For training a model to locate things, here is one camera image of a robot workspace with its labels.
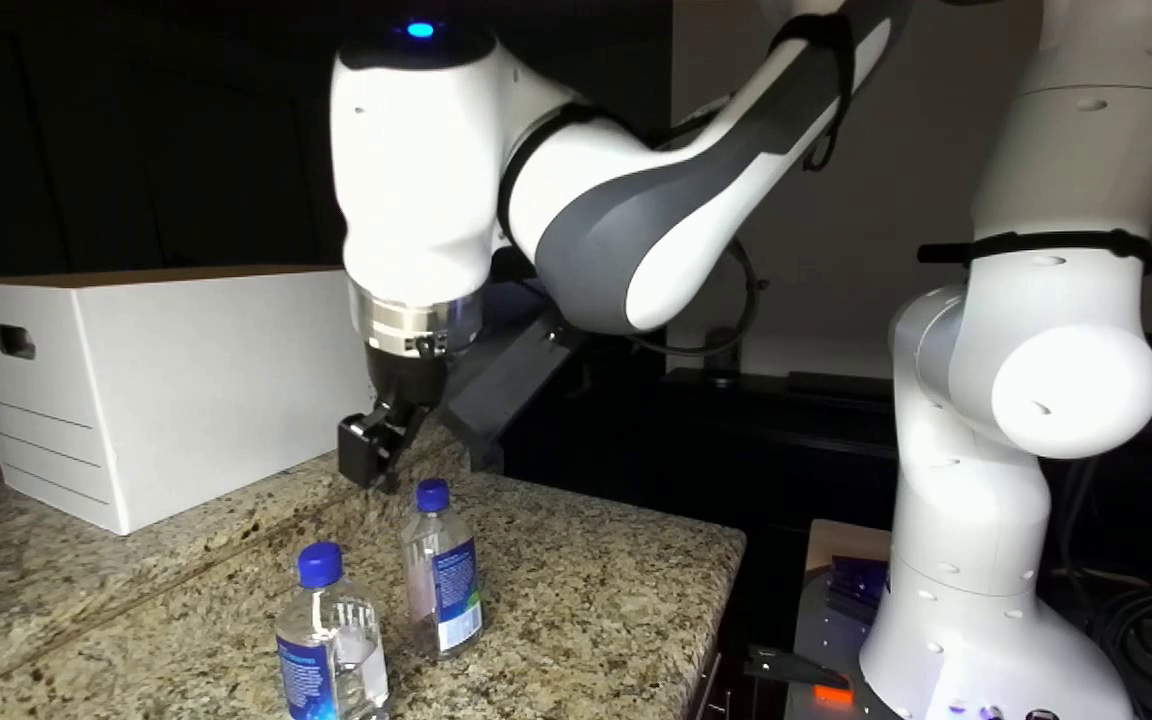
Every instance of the bottle label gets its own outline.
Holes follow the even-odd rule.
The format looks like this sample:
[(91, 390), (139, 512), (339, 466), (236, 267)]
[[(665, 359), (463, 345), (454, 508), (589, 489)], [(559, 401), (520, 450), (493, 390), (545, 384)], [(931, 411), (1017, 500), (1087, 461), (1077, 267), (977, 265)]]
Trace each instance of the bottle label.
[(471, 639), (485, 628), (478, 613), (478, 560), (471, 540), (433, 557), (438, 653)]
[(282, 696), (291, 720), (337, 720), (328, 646), (281, 639)]

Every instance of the box handle hole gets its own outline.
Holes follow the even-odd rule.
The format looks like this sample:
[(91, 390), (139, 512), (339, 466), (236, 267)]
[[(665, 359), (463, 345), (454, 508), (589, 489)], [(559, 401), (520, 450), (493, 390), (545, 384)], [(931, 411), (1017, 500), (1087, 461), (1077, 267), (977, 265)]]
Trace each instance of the box handle hole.
[(37, 357), (37, 345), (31, 345), (27, 327), (18, 327), (18, 324), (0, 324), (0, 354), (5, 354), (5, 357), (18, 357), (18, 359), (31, 359), (31, 357)]

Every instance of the wall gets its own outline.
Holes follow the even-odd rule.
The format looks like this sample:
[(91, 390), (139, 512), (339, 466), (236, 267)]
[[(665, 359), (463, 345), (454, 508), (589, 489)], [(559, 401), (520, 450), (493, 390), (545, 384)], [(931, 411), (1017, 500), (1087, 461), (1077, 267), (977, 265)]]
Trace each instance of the wall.
[[(768, 36), (761, 10), (761, 0), (676, 0), (676, 118), (754, 67)], [(893, 60), (853, 103), (831, 169), (786, 178), (742, 230), (768, 280), (738, 357), (742, 374), (889, 378), (882, 335), (894, 307), (961, 280), (913, 255), (922, 242), (969, 237), (969, 207), (1034, 23), (1034, 0), (969, 10), (915, 0)], [(735, 280), (718, 267), (676, 335), (731, 322)]]

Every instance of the white box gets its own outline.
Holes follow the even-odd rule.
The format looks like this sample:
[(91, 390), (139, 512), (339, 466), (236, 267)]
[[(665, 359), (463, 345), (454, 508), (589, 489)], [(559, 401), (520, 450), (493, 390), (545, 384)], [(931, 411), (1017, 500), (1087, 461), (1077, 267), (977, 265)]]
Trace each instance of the white box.
[(107, 532), (330, 453), (360, 407), (372, 379), (342, 274), (0, 280), (0, 472)]

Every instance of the water bottle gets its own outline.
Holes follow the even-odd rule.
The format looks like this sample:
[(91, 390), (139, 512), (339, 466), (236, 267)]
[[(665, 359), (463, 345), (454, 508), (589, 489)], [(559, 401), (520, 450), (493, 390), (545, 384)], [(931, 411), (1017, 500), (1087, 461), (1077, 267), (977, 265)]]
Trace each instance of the water bottle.
[(288, 720), (379, 720), (387, 671), (376, 608), (339, 585), (339, 544), (295, 557), (301, 594), (275, 622)]
[(415, 653), (438, 661), (478, 635), (478, 560), (469, 524), (451, 512), (448, 479), (415, 485), (415, 516), (403, 532)]

